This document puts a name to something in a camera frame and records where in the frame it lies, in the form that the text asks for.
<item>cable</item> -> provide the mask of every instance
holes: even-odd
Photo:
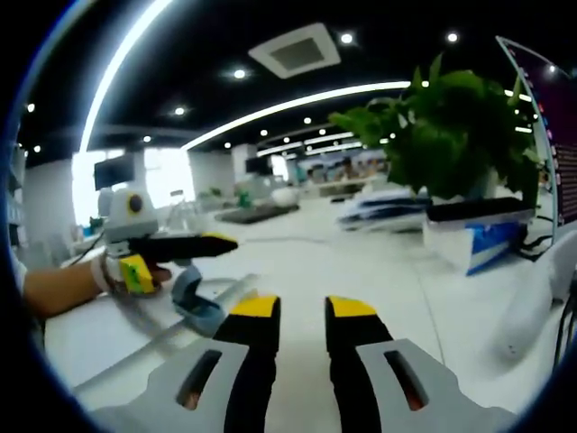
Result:
[[[514,249],[513,253],[518,255],[519,257],[521,257],[522,259],[526,259],[529,260],[530,262],[536,262],[539,257],[541,257],[543,255],[543,253],[539,253],[539,254],[527,254],[527,253],[523,253],[521,250],[519,249]]]
[[[73,264],[77,264],[78,262],[80,262],[82,259],[84,259],[88,253],[90,253],[92,250],[94,250],[94,247],[96,246],[96,244],[98,244],[98,242],[100,241],[100,239],[102,239],[102,236],[104,236],[105,232],[102,232],[97,238],[96,240],[86,249],[85,252],[83,252],[81,255],[79,255],[74,262],[72,262],[71,264],[69,264],[67,267],[72,266]]]
[[[532,250],[536,246],[539,246],[540,244],[542,244],[543,241],[546,241],[546,240],[551,239],[551,238],[552,238],[551,235],[539,236],[539,237],[537,237],[537,239],[535,241],[531,242],[530,244],[521,244],[521,248],[524,250]]]
[[[575,320],[577,320],[577,315],[575,315],[576,310],[577,310],[577,280],[573,280],[571,283],[569,298],[567,299],[567,302],[563,307],[563,313],[559,321],[559,329],[557,330],[557,341],[555,344],[553,368],[555,368],[561,360],[561,347],[563,345],[563,329],[565,326],[565,320],[567,319],[569,314],[571,314],[571,318],[569,321],[567,338],[565,340],[565,351],[571,345],[573,330],[575,327]]]
[[[561,344],[563,343],[563,325],[565,323],[565,318],[569,313],[569,307],[572,304],[572,296],[569,296],[569,299],[565,303],[563,307],[563,313],[561,314],[561,320],[559,321],[559,329],[557,330],[557,342],[555,344],[555,355],[553,359],[553,369],[557,367],[559,364],[559,359],[561,358]]]
[[[577,305],[573,305],[571,319],[569,320],[569,331],[567,332],[567,340],[565,341],[565,350],[569,349],[573,340],[573,330],[575,327],[575,319],[577,318],[577,316],[575,316],[575,307],[577,307]]]

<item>black ceiling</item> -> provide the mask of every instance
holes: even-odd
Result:
[[[36,19],[43,25],[27,33],[38,44],[67,2],[42,2]],[[78,149],[80,133],[105,66],[131,24],[150,2],[102,0],[72,29],[53,53],[34,89],[33,113],[23,109],[19,142],[32,150],[29,165],[67,158]],[[334,88],[389,80],[408,80],[416,65],[427,65],[445,51],[445,69],[473,69],[511,87],[514,71],[495,42],[506,36],[538,51],[566,70],[577,67],[577,33],[563,25],[563,11],[528,11],[525,3],[467,4],[463,9],[424,7],[407,2],[332,1],[187,1],[174,0],[142,36],[120,68],[96,121],[91,148],[180,146],[221,124],[267,106]],[[282,33],[324,23],[342,62],[294,78],[281,79],[247,51]],[[456,31],[460,40],[447,44]],[[355,44],[338,43],[352,32]],[[248,77],[231,78],[235,69]],[[364,103],[375,94],[342,97],[302,106],[238,127],[198,146],[223,150],[223,143],[257,143],[259,131],[282,136],[313,124],[325,124],[337,109]],[[183,116],[173,115],[185,106]]]

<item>ceiling light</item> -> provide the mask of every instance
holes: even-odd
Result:
[[[291,144],[282,144],[281,146],[271,147],[263,151],[256,152],[256,156],[270,155],[271,153],[287,151],[288,149],[295,149],[302,146],[303,142],[295,142]]]
[[[318,155],[319,153],[325,152],[337,152],[337,151],[346,151],[347,149],[354,149],[357,147],[362,147],[361,142],[355,143],[346,143],[346,144],[339,144],[338,146],[327,146],[321,147],[320,149],[314,149],[313,151],[307,151],[307,155]]]
[[[450,32],[449,34],[447,34],[447,40],[450,43],[455,43],[457,42],[457,39],[459,39],[459,36],[457,36],[457,33],[455,32]]]
[[[304,106],[306,104],[312,104],[314,102],[324,101],[334,97],[344,97],[347,95],[356,95],[358,93],[364,93],[364,92],[373,92],[377,90],[403,89],[408,88],[410,84],[411,83],[409,81],[389,81],[383,83],[363,84],[361,86],[351,86],[349,88],[337,88],[335,90],[328,90],[326,92],[316,93],[314,95],[309,95],[307,97],[300,97],[298,99],[293,99],[291,101],[277,104],[275,106],[269,106],[268,108],[263,108],[262,110],[256,111],[249,115],[245,115],[236,120],[233,120],[228,124],[218,126],[212,131],[209,131],[206,134],[202,134],[199,137],[195,138],[194,140],[191,140],[190,142],[184,144],[181,147],[181,149],[187,151],[195,146],[198,146],[199,144],[202,144],[210,140],[211,138],[215,138],[220,134],[230,131],[231,129],[237,128],[238,126],[248,124],[249,122],[260,119],[266,115],[274,115],[275,113],[279,113],[281,111],[285,111],[290,108],[294,108],[296,106]]]
[[[343,33],[341,35],[341,42],[344,44],[349,44],[353,41],[353,36],[350,33]]]
[[[102,77],[98,89],[92,100],[92,105],[90,106],[90,111],[88,112],[87,120],[84,125],[84,131],[82,132],[82,138],[80,140],[80,150],[79,152],[86,152],[88,144],[90,143],[90,135],[92,135],[92,130],[96,123],[96,118],[98,117],[98,112],[100,107],[105,100],[106,92],[110,88],[112,81],[120,67],[122,66],[124,59],[133,48],[134,44],[140,39],[142,34],[146,32],[146,29],[152,24],[152,22],[166,9],[168,5],[172,3],[172,0],[156,0],[153,2],[141,15],[141,17],[136,21],[133,28],[126,34],[120,46],[116,50],[113,58],[106,67],[105,75]]]
[[[353,133],[342,133],[342,134],[331,134],[325,135],[324,137],[317,137],[305,140],[305,144],[315,144],[315,143],[322,143],[322,142],[330,142],[331,140],[340,140],[342,138],[349,138],[352,137]]]
[[[508,97],[512,97],[513,96],[513,90],[505,90],[505,95]],[[527,101],[527,102],[531,102],[531,97],[529,95],[519,95],[519,99],[521,99],[522,101]]]

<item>computer screen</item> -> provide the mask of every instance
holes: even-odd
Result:
[[[249,158],[246,160],[246,172],[260,176],[270,176],[272,174],[270,158],[262,156],[260,158]]]
[[[540,115],[535,127],[545,129],[549,142],[554,174],[554,240],[558,240],[577,228],[577,85],[545,57],[513,41],[497,39]]]
[[[118,158],[95,164],[94,183],[96,190],[134,180],[134,155],[126,153]]]

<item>ceiling vent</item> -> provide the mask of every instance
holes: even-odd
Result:
[[[280,35],[249,51],[249,55],[279,78],[341,62],[331,35],[322,23]]]

